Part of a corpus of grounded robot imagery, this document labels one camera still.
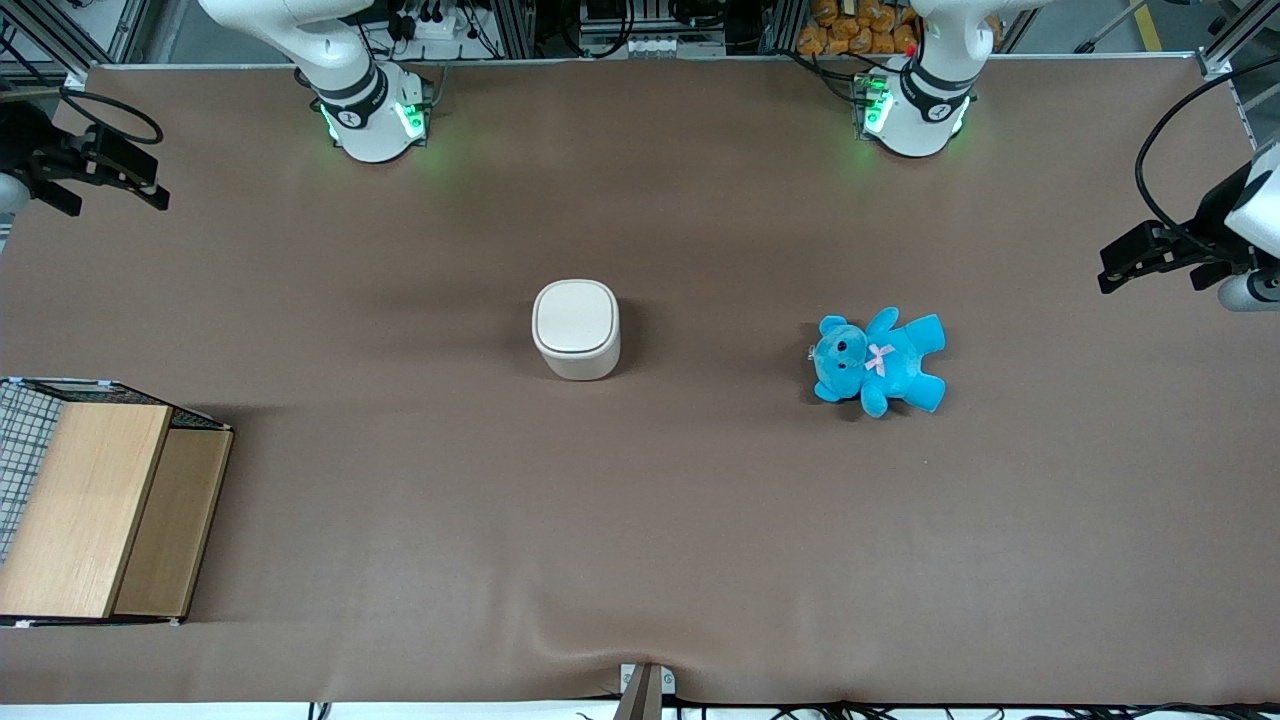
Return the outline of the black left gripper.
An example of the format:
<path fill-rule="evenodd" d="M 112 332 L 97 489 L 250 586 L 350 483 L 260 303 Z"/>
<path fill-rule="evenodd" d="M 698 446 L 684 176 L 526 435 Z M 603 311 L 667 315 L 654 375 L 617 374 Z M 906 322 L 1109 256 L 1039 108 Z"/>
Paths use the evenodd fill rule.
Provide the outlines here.
<path fill-rule="evenodd" d="M 1216 184 L 1204 193 L 1196 214 L 1185 223 L 1185 232 L 1194 238 L 1190 254 L 1175 250 L 1101 252 L 1100 292 L 1111 295 L 1142 277 L 1196 264 L 1199 265 L 1189 278 L 1193 290 L 1199 292 L 1238 274 L 1239 269 L 1256 269 L 1252 245 L 1226 225 L 1228 215 L 1247 195 L 1245 184 Z"/>

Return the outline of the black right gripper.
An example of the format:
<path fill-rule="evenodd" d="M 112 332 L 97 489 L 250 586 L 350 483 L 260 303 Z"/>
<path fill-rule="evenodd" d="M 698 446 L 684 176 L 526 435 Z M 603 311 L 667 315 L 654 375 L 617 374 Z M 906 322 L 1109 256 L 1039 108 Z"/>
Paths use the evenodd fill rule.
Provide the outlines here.
<path fill-rule="evenodd" d="M 28 101 L 4 102 L 1 109 L 3 199 L 33 199 L 68 217 L 78 217 L 82 197 L 54 181 L 91 183 L 83 149 L 96 131 L 91 123 L 78 133 L 56 127 Z M 151 208 L 166 211 L 170 192 L 155 179 L 137 178 L 108 165 L 95 167 L 95 183 L 123 190 Z"/>

